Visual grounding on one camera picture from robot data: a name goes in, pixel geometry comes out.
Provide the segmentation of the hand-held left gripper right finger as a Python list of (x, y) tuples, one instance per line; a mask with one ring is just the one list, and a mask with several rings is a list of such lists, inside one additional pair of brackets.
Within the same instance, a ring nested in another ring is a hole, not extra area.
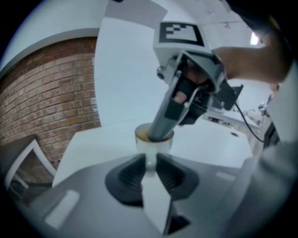
[(187, 199), (199, 184), (198, 174), (191, 168), (176, 162), (167, 154), (157, 154), (157, 174), (170, 195), (164, 235), (174, 233), (190, 224), (190, 221), (178, 214), (175, 202)]

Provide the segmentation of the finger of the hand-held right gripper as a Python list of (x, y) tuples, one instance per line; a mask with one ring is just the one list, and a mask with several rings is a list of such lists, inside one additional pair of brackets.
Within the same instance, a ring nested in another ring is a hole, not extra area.
[(182, 115), (184, 110), (183, 103), (186, 101), (186, 96), (178, 92), (178, 84), (180, 81), (180, 75), (173, 77), (153, 123), (150, 126), (148, 138), (153, 142), (165, 140), (177, 125)]

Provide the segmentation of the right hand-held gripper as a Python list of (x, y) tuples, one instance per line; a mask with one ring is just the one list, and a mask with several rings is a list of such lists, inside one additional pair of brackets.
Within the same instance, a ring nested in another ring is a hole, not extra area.
[[(159, 61), (156, 74), (168, 86), (176, 75), (181, 76), (178, 91), (188, 99), (177, 125), (194, 124), (208, 110), (230, 111), (242, 86), (231, 87), (220, 58), (209, 48), (201, 27), (185, 22), (161, 22), (155, 30), (153, 49)], [(189, 66), (195, 66), (207, 76), (196, 85), (183, 76)]]

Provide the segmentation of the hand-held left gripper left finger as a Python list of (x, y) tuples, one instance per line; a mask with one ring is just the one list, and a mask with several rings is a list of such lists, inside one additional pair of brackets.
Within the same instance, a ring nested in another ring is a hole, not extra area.
[(138, 154), (112, 169), (105, 177), (109, 193), (120, 203), (143, 207), (141, 181), (146, 171), (146, 158)]

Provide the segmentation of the white cup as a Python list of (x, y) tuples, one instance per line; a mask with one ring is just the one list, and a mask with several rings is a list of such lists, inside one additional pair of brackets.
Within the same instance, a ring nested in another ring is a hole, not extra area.
[(172, 147), (174, 132), (171, 132), (166, 139), (160, 142), (151, 143), (142, 141), (135, 136), (135, 145), (138, 153), (145, 155), (145, 172), (154, 173), (156, 171), (158, 153), (168, 153)]

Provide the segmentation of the person's right forearm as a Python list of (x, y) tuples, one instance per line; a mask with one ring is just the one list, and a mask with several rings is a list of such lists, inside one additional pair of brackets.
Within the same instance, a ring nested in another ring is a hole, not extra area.
[(264, 47), (220, 47), (214, 50), (221, 59), (227, 79), (259, 80), (269, 84), (284, 81), (293, 56), (284, 41), (276, 32), (263, 38)]

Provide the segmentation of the person's right hand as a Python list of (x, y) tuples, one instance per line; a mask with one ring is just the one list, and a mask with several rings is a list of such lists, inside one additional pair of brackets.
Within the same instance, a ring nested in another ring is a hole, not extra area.
[[(204, 83), (207, 80), (207, 76), (195, 66), (189, 66), (188, 69), (184, 71), (183, 76), (196, 85)], [(188, 96), (181, 91), (178, 91), (174, 97), (174, 101), (179, 104), (185, 103), (187, 99)]]

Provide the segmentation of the person's black shirt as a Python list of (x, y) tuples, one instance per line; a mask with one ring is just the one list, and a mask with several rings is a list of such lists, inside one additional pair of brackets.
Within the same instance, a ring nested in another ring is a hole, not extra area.
[(292, 20), (288, 0), (226, 0), (254, 34), (263, 41), (265, 35), (275, 32), (292, 45)]

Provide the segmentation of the black table with white legs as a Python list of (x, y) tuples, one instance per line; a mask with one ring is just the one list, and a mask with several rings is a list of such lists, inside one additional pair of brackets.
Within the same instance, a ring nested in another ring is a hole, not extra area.
[[(47, 188), (47, 183), (37, 186), (29, 185), (17, 174), (17, 170), (30, 152), (35, 153), (37, 159), (52, 176), (56, 175), (56, 169), (41, 150), (36, 135), (30, 135), (0, 146), (0, 179), (6, 190), (12, 191), (16, 200), (22, 201), (26, 205), (29, 205)], [(22, 194), (14, 188), (10, 188), (13, 180), (23, 186)]]

